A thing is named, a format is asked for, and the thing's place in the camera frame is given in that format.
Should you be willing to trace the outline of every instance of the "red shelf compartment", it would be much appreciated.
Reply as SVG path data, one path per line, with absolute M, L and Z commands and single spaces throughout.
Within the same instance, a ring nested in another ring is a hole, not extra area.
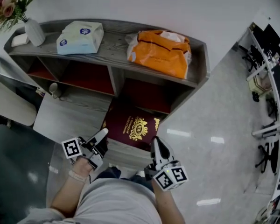
M 165 86 L 127 78 L 120 98 L 136 107 L 169 114 L 172 99 Z
M 35 59 L 28 71 L 28 75 L 47 80 L 56 81 L 53 75 L 47 70 L 39 59 Z
M 102 65 L 71 61 L 60 82 L 114 95 L 108 68 Z

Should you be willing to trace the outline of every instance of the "passport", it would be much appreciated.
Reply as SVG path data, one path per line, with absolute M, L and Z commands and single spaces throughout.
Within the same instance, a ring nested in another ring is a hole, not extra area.
M 150 152 L 161 119 L 149 112 L 113 99 L 102 128 L 108 128 L 110 139 Z

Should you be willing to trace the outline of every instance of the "jeans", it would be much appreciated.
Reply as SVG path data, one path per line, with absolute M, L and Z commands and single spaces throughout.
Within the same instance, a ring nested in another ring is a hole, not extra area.
M 117 169 L 116 167 L 107 168 L 105 171 L 101 172 L 96 179 L 98 178 L 119 178 L 121 175 L 121 171 Z M 139 175 L 134 175 L 133 177 L 127 179 L 127 178 L 121 178 L 124 180 L 129 180 L 131 182 L 135 182 L 138 184 L 141 184 L 142 186 L 148 188 L 152 192 L 154 192 L 153 186 L 150 181 L 146 181 L 145 177 L 141 177 Z

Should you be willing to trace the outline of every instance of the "white desk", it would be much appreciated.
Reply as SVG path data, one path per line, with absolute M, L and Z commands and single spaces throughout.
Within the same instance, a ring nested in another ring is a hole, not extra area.
M 36 109 L 0 82 L 0 115 L 30 126 L 35 121 Z
M 250 76 L 248 76 L 247 81 L 251 80 L 255 75 L 257 75 L 260 71 L 262 71 L 265 67 L 267 67 L 268 75 L 269 75 L 271 85 L 272 85 L 273 95 L 274 95 L 275 101 L 277 103 L 278 114 L 279 114 L 279 121 L 276 125 L 259 130 L 259 131 L 255 131 L 252 133 L 252 135 L 257 135 L 257 134 L 261 134 L 261 133 L 264 133 L 264 132 L 267 132 L 267 131 L 270 131 L 270 130 L 273 130 L 276 128 L 280 130 L 280 97 L 279 97 L 276 82 L 275 82 L 275 79 L 273 77 L 273 72 L 272 72 L 272 68 L 275 66 L 275 64 L 268 60 L 268 58 L 264 54 L 262 48 L 260 47 L 258 41 L 256 40 L 254 34 L 252 33 L 252 31 L 249 28 L 248 28 L 248 32 L 249 32 L 253 42 L 255 43 L 256 48 L 261 52 L 265 63 L 261 67 L 259 67 L 255 72 L 253 72 Z M 278 150 L 278 162 L 277 162 L 277 182 L 274 187 L 271 201 L 280 195 L 280 189 L 278 189 L 278 185 L 280 182 L 279 180 L 280 180 L 280 136 L 279 136 L 279 150 Z

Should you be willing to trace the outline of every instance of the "tissue box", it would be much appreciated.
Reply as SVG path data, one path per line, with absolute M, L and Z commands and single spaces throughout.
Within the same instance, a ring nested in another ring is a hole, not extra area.
M 57 52 L 60 55 L 97 53 L 103 36 L 101 23 L 74 21 L 58 37 Z

